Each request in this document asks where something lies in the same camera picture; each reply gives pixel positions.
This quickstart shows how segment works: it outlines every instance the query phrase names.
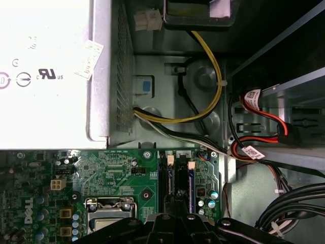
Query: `white power connector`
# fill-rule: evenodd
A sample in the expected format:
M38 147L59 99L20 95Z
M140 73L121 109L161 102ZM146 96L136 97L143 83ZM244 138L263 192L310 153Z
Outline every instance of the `white power connector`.
M134 15L134 21L136 23L136 31L156 31L160 30L163 25L159 9L137 12Z

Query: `ul logo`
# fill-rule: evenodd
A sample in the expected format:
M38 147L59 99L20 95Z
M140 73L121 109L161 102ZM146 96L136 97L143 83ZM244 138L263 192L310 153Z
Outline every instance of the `ul logo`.
M37 76L37 79L40 78L44 80L45 77L49 80L63 79L62 75L56 76L53 69L39 69L40 75Z

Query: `green circuit board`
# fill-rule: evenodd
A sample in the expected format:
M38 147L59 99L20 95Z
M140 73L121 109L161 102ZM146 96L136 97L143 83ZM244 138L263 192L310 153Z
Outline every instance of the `green circuit board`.
M205 216L217 220L219 199L213 209L207 204L197 206L199 200L208 201L210 189L219 192L217 163L200 160L199 151L189 151L189 160L196 162L192 187L195 211L203 209ZM121 203L121 199L131 199L131 205L136 207L122 218L133 216L145 221L158 213L158 152L131 149L1 153L0 172L7 170L9 180L5 191L0 188L0 239L11 232L24 238L25 244L69 243L81 238L89 233L91 213L86 202L94 199L115 201L108 203L112 206ZM172 152L177 160L177 151ZM59 181L62 189L51 189L53 180ZM205 189L204 196L198 196L197 189ZM109 209L103 213L109 215Z

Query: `cable bundle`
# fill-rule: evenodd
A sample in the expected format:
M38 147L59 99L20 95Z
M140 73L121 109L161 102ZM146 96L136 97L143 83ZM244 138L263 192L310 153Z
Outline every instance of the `cable bundle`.
M314 184L294 189L275 199L261 214L255 227L271 234L285 234L301 219L325 217L325 207L301 203L301 201L325 198L325 184ZM278 231L271 230L276 223Z
M283 127L284 135L285 136L288 135L288 129L287 129L286 123L283 120L281 120L280 118L278 118L277 116L275 116L273 114L254 109L248 103L246 103L246 101L242 97L240 97L240 101L241 101L243 108L245 108L247 111L261 115L263 117L269 118L269 119L279 123ZM230 130L231 130L232 135L235 139L230 147L231 153L234 156L234 158L236 158L238 160L245 161L245 162L255 161L255 160L252 160L250 157L239 155L237 153L237 147L239 146L240 148L244 148L245 145L243 144L243 142L247 142L247 141L278 143L279 142L278 135L276 134L273 136L242 136L242 137L238 137L235 127L234 127L234 124L233 124L233 121L232 121L232 102L233 102L233 96L231 95L231 97L229 99L229 105L228 105L228 120L229 120L229 124L230 124Z

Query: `white sticker on cable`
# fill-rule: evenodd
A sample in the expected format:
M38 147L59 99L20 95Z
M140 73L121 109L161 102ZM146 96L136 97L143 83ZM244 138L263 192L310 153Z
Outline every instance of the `white sticker on cable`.
M81 64L75 74L80 75L87 80L92 76L93 70L101 56L104 46L102 44L87 40L82 53Z
M284 190L282 190L282 189L275 189L274 192L275 192L275 194L279 194L279 193L284 193Z
M242 151L246 153L251 159L262 159L265 157L262 153L257 151L254 147L252 146L247 146L242 148Z
M261 94L261 89L251 90L248 93L246 93L244 99L251 107L259 110L258 98L260 94Z

